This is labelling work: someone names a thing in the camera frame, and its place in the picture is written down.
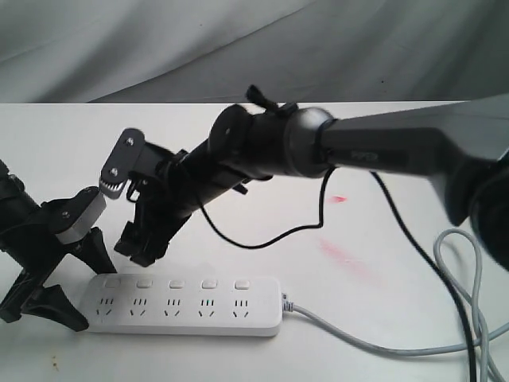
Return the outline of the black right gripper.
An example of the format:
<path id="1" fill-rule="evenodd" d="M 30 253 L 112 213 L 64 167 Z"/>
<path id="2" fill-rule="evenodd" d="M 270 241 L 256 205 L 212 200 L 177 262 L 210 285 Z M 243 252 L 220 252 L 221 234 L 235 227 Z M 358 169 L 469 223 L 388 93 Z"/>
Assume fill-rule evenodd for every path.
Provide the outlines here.
<path id="1" fill-rule="evenodd" d="M 168 170 L 175 154 L 157 145 L 144 145 L 128 173 L 126 199 L 135 204 L 134 220 L 127 221 L 114 250 L 148 267 L 165 256 L 170 240 L 187 222 L 176 210 Z"/>

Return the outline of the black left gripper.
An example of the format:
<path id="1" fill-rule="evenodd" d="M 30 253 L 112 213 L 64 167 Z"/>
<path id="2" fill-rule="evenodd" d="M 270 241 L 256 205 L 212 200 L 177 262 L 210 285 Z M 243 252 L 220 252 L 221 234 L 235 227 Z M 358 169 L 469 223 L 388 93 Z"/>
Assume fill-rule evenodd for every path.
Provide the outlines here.
<path id="1" fill-rule="evenodd" d="M 1 301 L 4 322 L 15 322 L 28 314 L 75 332 L 84 331 L 89 327 L 88 320 L 71 304 L 61 285 L 45 287 L 45 281 L 69 253 L 97 275 L 117 272 L 99 228 L 92 228 L 81 241 L 72 244 L 62 244 L 50 232 L 51 220 L 66 200 L 38 205 L 23 190 L 1 190 L 1 250 L 21 266 Z"/>

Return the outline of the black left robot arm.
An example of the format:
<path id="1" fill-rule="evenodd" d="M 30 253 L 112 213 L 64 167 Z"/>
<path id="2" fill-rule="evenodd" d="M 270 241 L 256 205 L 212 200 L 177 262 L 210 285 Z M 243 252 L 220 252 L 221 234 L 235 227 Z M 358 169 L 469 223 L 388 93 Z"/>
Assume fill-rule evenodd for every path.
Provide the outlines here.
<path id="1" fill-rule="evenodd" d="M 21 272 L 1 302 L 1 318 L 11 323 L 28 314 L 80 332 L 87 319 L 72 305 L 61 285 L 45 282 L 67 254 L 96 274 L 116 271 L 103 233 L 95 223 L 106 208 L 96 186 L 74 197 L 38 204 L 21 179 L 1 165 L 1 250 L 21 266 Z"/>

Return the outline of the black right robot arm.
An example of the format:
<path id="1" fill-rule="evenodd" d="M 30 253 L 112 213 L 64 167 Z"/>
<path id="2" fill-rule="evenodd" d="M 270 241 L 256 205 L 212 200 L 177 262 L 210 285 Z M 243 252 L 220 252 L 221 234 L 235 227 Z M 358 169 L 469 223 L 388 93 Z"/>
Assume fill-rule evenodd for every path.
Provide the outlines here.
<path id="1" fill-rule="evenodd" d="M 224 109 L 208 137 L 170 152 L 127 129 L 121 167 L 139 196 L 115 250 L 147 267 L 202 205 L 275 176 L 321 178 L 332 169 L 423 177 L 449 222 L 469 220 L 484 250 L 508 265 L 508 97 L 337 119 L 319 107 L 278 106 L 250 87 L 250 113 Z"/>

